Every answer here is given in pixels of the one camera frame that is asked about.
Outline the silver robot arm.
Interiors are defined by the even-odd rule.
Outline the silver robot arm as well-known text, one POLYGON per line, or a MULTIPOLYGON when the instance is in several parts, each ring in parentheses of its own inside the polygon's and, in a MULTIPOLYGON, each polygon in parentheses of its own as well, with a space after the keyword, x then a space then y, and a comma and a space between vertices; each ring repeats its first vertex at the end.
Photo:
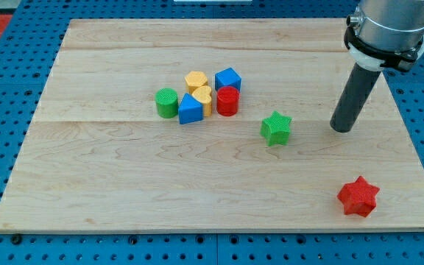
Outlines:
POLYGON ((407 72, 424 53, 424 0, 361 0, 346 24, 344 44, 364 70, 407 72))

